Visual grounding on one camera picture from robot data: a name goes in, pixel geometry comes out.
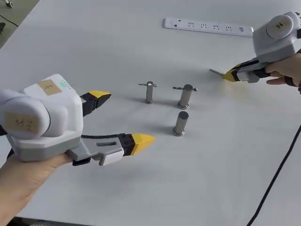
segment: white power strip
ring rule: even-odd
[[[244,37],[252,37],[254,31],[251,26],[195,21],[172,17],[166,17],[163,20],[163,27],[177,30],[237,35]]]

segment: handwritten label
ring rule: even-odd
[[[62,92],[62,90],[60,90],[60,88],[58,88],[51,79],[40,81],[37,84],[48,96]]]
[[[16,114],[12,112],[4,112],[5,129],[38,133],[39,118],[28,114]]]

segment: human hand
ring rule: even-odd
[[[6,225],[30,201],[59,166],[71,162],[66,154],[45,161],[22,162],[15,155],[0,168],[0,226]]]
[[[266,73],[276,79],[267,80],[269,85],[285,84],[284,76],[291,77],[293,83],[298,86],[301,82],[301,54],[297,53],[284,60],[273,62],[265,68]]]

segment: black cable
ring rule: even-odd
[[[256,211],[254,213],[254,215],[252,216],[252,218],[250,219],[250,221],[246,224],[246,226],[251,226],[251,224],[257,218],[257,216],[258,216],[258,214],[259,214],[259,212],[260,212],[260,210],[261,210],[261,208],[262,208],[265,200],[267,199],[267,196],[269,195],[269,192],[270,192],[272,186],[274,185],[274,183],[275,183],[275,181],[276,181],[276,179],[277,179],[277,177],[278,177],[281,169],[283,168],[283,166],[284,166],[287,158],[290,156],[290,154],[291,154],[291,152],[293,150],[293,147],[294,147],[294,145],[296,143],[296,140],[298,139],[298,136],[299,136],[300,132],[301,132],[301,125],[300,125],[299,129],[297,130],[295,137],[293,138],[293,141],[291,143],[290,148],[288,149],[288,151],[287,151],[286,155],[284,156],[283,160],[281,161],[281,163],[280,163],[280,165],[279,165],[279,167],[278,167],[278,169],[277,169],[277,171],[276,171],[273,179],[271,180],[271,182],[270,182],[270,184],[268,186],[268,189],[265,191],[265,193],[264,193],[264,195],[263,195],[263,197],[262,197],[262,199],[261,199],[261,201],[260,201],[260,203],[259,203],[259,205],[258,205],[258,207],[257,207],[257,209],[256,209]]]
[[[5,19],[6,21],[10,22],[10,23],[13,24],[14,26],[18,27],[17,24],[15,24],[14,22],[10,21],[9,19],[6,19],[4,16],[0,15],[0,17],[2,17],[3,19]]]

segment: power strip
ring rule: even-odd
[[[166,17],[163,20],[163,27],[168,29],[186,30],[194,32],[207,32],[216,34],[227,34],[244,37],[253,36],[253,27],[237,24],[225,24],[218,22],[195,21]]]

